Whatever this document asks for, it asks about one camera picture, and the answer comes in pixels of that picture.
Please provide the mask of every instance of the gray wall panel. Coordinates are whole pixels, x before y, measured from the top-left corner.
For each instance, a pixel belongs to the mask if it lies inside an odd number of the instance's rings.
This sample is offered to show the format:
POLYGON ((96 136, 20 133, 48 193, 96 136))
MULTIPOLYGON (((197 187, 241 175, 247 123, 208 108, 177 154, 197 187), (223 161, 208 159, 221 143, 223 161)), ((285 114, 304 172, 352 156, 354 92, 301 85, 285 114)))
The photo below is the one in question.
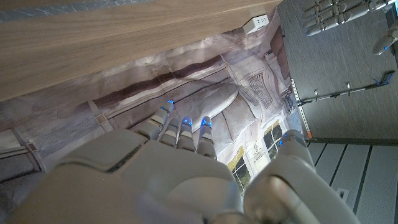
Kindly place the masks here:
POLYGON ((341 153, 343 153, 345 145, 344 144, 327 144, 321 158, 318 161, 317 174, 326 181, 327 184, 330 183, 333 174, 335 173, 338 161, 340 160, 341 153))
POLYGON ((308 150, 310 151, 312 161, 315 164, 321 155, 322 149, 325 147, 324 143, 311 143, 308 146, 308 150))
POLYGON ((347 205, 354 208, 369 146, 348 145, 331 187, 349 190, 347 205))
POLYGON ((362 224, 393 224, 398 182, 398 147, 373 146, 356 213, 362 224))

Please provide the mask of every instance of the white plastic casing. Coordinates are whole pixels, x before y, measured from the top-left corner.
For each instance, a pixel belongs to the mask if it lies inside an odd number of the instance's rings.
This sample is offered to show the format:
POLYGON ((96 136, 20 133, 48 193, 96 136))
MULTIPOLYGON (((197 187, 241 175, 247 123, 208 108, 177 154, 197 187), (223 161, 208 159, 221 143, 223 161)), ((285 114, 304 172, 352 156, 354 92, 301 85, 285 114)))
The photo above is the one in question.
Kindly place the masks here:
POLYGON ((268 25, 268 23, 269 21, 267 15, 254 17, 243 26, 244 33, 250 34, 252 32, 255 32, 268 25))

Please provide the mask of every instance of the robotic hand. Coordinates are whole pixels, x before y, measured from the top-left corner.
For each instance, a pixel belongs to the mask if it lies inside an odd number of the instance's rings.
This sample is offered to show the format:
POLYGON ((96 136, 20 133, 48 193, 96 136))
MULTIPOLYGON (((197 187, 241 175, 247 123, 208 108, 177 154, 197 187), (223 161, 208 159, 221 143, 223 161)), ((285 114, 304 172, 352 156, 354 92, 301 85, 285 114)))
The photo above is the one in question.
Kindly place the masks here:
POLYGON ((398 40, 398 22, 395 22, 374 45, 373 54, 380 55, 398 40))
POLYGON ((311 0, 303 7, 307 35, 315 35, 394 3, 395 0, 311 0))
POLYGON ((211 120, 198 149, 192 121, 179 135, 172 101, 132 132, 115 130, 64 157, 6 223, 359 223, 315 172, 303 136, 287 131, 278 157, 244 201, 216 160, 211 120))

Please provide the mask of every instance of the window image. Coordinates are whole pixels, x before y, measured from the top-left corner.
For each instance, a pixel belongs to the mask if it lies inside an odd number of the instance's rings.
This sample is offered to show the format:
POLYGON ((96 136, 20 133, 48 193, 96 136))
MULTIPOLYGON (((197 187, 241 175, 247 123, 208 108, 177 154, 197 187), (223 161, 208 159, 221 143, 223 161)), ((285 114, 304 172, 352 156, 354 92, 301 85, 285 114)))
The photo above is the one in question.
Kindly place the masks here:
POLYGON ((278 155, 279 141, 282 137, 282 129, 279 126, 279 121, 276 121, 265 133, 264 142, 267 146, 269 158, 274 160, 278 155))
POLYGON ((249 186, 251 176, 246 164, 243 159, 244 149, 243 146, 239 147, 236 155, 230 163, 228 163, 228 168, 232 172, 236 183, 238 184, 241 196, 243 196, 244 191, 249 186))
POLYGON ((246 164, 243 161, 243 157, 240 158, 236 167, 232 170, 236 183, 238 183, 239 191, 243 196, 244 191, 249 186, 250 183, 250 173, 246 164))

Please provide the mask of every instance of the wood grain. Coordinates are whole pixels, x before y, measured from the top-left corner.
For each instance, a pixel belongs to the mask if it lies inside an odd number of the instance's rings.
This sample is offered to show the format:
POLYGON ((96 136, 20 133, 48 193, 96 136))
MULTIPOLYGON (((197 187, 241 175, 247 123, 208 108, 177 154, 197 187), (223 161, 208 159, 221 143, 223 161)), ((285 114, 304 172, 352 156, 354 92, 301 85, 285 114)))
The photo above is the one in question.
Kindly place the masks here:
POLYGON ((281 0, 156 1, 0 24, 0 100, 243 26, 281 0))

